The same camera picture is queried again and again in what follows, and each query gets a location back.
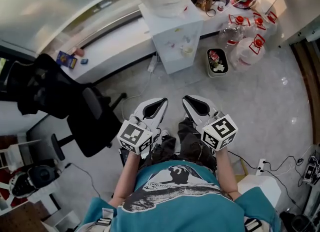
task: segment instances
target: gray tile floor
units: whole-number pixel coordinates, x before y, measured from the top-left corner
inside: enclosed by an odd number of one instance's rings
[[[168,128],[176,136],[178,122],[185,115],[182,97],[196,94],[210,98],[219,109],[232,117],[239,132],[229,149],[253,166],[258,164],[260,158],[266,158],[274,169],[287,156],[299,158],[305,151],[304,158],[307,160],[313,151],[309,148],[312,143],[310,108],[301,73],[290,48],[269,52],[247,72],[239,73],[230,68],[226,76],[211,79],[207,76],[204,58],[210,47],[217,47],[216,37],[200,41],[192,67],[171,75],[167,75],[162,64],[158,63],[145,92],[124,102],[124,116],[127,118],[144,100],[166,97],[169,105],[161,127]],[[100,83],[98,89],[113,100],[122,92],[128,96],[139,95],[148,82],[149,62],[150,59],[147,59],[114,75]],[[114,112],[121,118],[121,105]],[[43,139],[38,146],[41,157],[55,156],[50,143],[52,133],[56,133],[58,138],[67,136],[70,131],[66,120],[48,117],[31,132],[33,138]],[[98,155],[86,158],[73,141],[63,147],[66,160],[60,166],[63,168],[66,163],[73,162],[87,170],[102,198],[109,200],[122,171],[118,148],[119,144],[114,140],[111,149],[103,149]],[[231,157],[231,160],[238,171],[239,159]],[[293,161],[288,160],[274,174],[286,172],[290,163],[294,167]],[[305,164],[297,169],[302,173],[304,168]],[[295,170],[291,169],[279,178],[287,186],[290,196],[303,206],[308,188],[305,185],[297,187],[299,175]],[[88,175],[71,166],[63,172],[58,183],[60,190],[54,194],[57,201],[83,218],[91,197],[96,196]],[[285,188],[280,187],[282,194],[276,208],[283,211],[293,204]]]

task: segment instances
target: black and white machine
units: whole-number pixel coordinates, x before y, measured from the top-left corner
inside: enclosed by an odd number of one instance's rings
[[[209,99],[186,95],[182,99],[182,105],[195,129],[201,133],[201,140],[212,149],[212,153],[234,140],[237,126],[229,115],[218,111]],[[158,127],[167,107],[166,98],[154,98],[141,103],[130,119],[123,122],[117,135],[120,145],[136,154],[142,154],[144,158],[159,137]]]

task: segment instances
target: white cube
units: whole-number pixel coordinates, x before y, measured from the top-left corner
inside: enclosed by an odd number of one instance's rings
[[[125,149],[140,154],[145,148],[151,146],[153,133],[125,120],[116,136]]]
[[[218,151],[234,140],[237,131],[236,124],[229,115],[226,115],[203,127],[201,140],[209,148]]]

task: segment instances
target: person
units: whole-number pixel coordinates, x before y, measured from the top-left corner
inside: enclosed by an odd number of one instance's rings
[[[130,152],[112,199],[93,199],[79,231],[104,231],[106,221],[112,232],[280,231],[259,187],[238,192],[227,148],[214,158],[188,117],[178,129],[180,154],[174,154],[176,139],[166,130],[140,168],[140,156]]]

